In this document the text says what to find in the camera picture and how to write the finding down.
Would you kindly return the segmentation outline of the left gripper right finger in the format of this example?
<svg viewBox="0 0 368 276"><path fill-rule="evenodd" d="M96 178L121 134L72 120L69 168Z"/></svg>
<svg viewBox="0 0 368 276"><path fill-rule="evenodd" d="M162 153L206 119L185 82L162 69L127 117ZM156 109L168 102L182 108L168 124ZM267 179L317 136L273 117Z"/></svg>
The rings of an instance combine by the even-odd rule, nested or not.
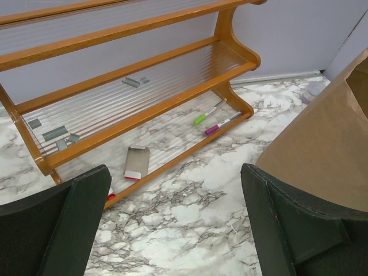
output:
<svg viewBox="0 0 368 276"><path fill-rule="evenodd" d="M241 185L263 275L367 275L367 213L288 185L253 164Z"/></svg>

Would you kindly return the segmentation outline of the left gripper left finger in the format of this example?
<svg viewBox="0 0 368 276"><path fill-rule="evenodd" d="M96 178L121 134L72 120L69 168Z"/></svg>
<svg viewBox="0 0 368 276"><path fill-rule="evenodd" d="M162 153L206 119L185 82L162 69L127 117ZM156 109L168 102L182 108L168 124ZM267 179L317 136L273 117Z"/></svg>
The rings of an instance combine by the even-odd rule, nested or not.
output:
<svg viewBox="0 0 368 276"><path fill-rule="evenodd" d="M1 205L1 275L83 275L111 181L100 165Z"/></svg>

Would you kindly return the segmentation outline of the brown paper bag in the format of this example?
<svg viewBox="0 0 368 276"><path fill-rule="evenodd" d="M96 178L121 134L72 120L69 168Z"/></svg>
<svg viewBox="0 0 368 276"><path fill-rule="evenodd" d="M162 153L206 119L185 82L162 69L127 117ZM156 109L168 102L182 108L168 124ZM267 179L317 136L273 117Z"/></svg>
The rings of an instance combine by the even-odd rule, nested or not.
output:
<svg viewBox="0 0 368 276"><path fill-rule="evenodd" d="M262 152L256 166L335 204L367 211L367 51Z"/></svg>

